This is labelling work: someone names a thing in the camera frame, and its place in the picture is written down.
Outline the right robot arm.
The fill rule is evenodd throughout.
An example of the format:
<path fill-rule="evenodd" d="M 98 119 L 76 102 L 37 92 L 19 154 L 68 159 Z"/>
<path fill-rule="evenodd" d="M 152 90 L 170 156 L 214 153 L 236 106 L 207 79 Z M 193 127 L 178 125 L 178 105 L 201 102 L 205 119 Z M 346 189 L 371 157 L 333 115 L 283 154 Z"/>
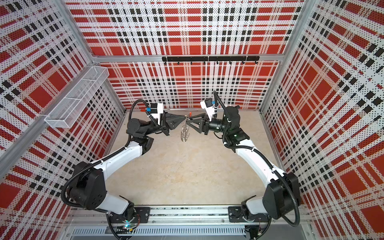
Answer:
<path fill-rule="evenodd" d="M 226 107 L 223 117 L 217 119 L 212 107 L 205 114 L 192 116 L 186 124 L 198 133 L 221 133 L 224 147 L 232 150 L 259 176 L 265 186 L 262 197 L 251 197 L 242 202 L 240 216 L 253 221 L 257 215 L 284 219 L 292 227 L 300 224 L 300 186 L 295 174 L 287 174 L 274 165 L 250 137 L 241 129 L 241 116 L 237 107 Z"/>

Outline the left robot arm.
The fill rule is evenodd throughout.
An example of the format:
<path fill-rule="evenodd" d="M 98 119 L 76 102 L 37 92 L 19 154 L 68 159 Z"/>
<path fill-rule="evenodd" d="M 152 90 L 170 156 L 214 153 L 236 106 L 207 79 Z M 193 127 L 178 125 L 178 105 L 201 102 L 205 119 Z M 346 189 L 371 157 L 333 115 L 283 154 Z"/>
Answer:
<path fill-rule="evenodd" d="M 64 204 L 107 215 L 118 215 L 125 222 L 131 222 L 139 216 L 134 203 L 107 191 L 106 180 L 151 149 L 154 142 L 151 134 L 160 132 L 167 136 L 187 118 L 167 112 L 149 117 L 148 122 L 136 118 L 129 119 L 129 140 L 120 149 L 100 160 L 92 163 L 81 162 L 75 166 L 72 177 L 64 184 L 61 192 Z"/>

